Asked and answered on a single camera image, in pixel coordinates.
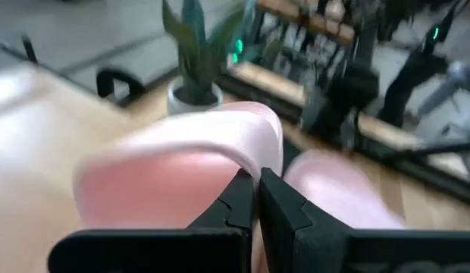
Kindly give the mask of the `snake plant in white pot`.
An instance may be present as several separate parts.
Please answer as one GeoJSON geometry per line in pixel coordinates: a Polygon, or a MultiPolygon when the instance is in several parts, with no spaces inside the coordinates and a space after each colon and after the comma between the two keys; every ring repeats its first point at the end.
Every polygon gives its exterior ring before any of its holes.
{"type": "Polygon", "coordinates": [[[227,68],[234,35],[240,28],[245,8],[238,7],[207,34],[205,16],[199,0],[183,0],[178,17],[162,0],[164,31],[177,44],[178,73],[168,84],[168,114],[207,111],[223,102],[223,91],[216,84],[227,68]]]}

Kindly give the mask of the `pink rubber slide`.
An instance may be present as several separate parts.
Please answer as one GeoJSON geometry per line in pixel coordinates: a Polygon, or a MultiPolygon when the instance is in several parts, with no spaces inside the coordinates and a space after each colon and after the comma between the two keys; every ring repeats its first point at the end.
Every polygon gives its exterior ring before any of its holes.
{"type": "Polygon", "coordinates": [[[279,117],[257,102],[156,121],[77,170],[73,193],[83,231],[187,228],[244,170],[254,189],[251,273],[259,273],[259,181],[263,168],[282,172],[283,140],[279,117]]]}
{"type": "Polygon", "coordinates": [[[377,187],[350,160],[309,150],[290,163],[284,180],[307,200],[351,228],[404,229],[377,187]]]}

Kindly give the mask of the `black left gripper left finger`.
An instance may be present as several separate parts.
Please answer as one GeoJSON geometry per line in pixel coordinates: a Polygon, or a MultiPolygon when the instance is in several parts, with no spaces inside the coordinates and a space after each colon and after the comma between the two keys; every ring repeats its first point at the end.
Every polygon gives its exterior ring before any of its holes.
{"type": "Polygon", "coordinates": [[[239,170],[184,229],[86,230],[60,240],[49,273],[251,273],[253,180],[239,170]]]}

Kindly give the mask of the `black curved bracket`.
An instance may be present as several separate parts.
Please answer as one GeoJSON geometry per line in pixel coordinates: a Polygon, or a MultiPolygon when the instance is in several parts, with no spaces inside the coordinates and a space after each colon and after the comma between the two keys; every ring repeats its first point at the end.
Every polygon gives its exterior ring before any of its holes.
{"type": "Polygon", "coordinates": [[[146,93],[146,87],[132,74],[119,68],[104,67],[96,73],[97,94],[116,106],[125,108],[146,93]],[[128,94],[121,98],[114,97],[114,82],[119,81],[128,85],[128,94]]]}

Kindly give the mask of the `black table frame rail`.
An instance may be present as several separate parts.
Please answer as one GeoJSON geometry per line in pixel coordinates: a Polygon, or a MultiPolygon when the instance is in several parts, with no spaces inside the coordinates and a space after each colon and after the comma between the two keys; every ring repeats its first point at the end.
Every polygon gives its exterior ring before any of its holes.
{"type": "Polygon", "coordinates": [[[26,61],[28,63],[33,64],[34,66],[40,67],[48,72],[51,72],[53,75],[61,78],[62,80],[66,80],[67,82],[72,83],[73,85],[85,90],[86,92],[89,92],[89,93],[94,94],[95,96],[98,96],[98,92],[96,89],[91,89],[88,86],[78,83],[72,80],[71,78],[69,78],[66,74],[60,73],[59,71],[56,71],[53,68],[49,67],[47,64],[43,64],[42,62],[39,62],[36,56],[35,49],[33,48],[33,43],[28,36],[22,36],[20,40],[23,46],[22,52],[19,49],[14,48],[12,45],[9,45],[6,42],[2,42],[2,41],[0,41],[0,51],[20,61],[26,61]]]}
{"type": "Polygon", "coordinates": [[[360,153],[470,205],[468,172],[456,155],[470,152],[470,143],[426,146],[418,138],[363,113],[346,118],[338,130],[322,130],[317,118],[324,98],[307,97],[302,86],[266,70],[228,72],[217,84],[238,99],[268,106],[307,135],[360,153]]]}

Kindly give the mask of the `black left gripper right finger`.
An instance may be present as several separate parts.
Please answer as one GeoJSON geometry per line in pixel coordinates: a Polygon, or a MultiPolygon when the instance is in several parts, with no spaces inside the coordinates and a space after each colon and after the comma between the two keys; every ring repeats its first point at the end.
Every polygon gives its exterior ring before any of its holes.
{"type": "Polygon", "coordinates": [[[470,273],[470,232],[354,229],[270,168],[259,217],[270,273],[470,273]]]}

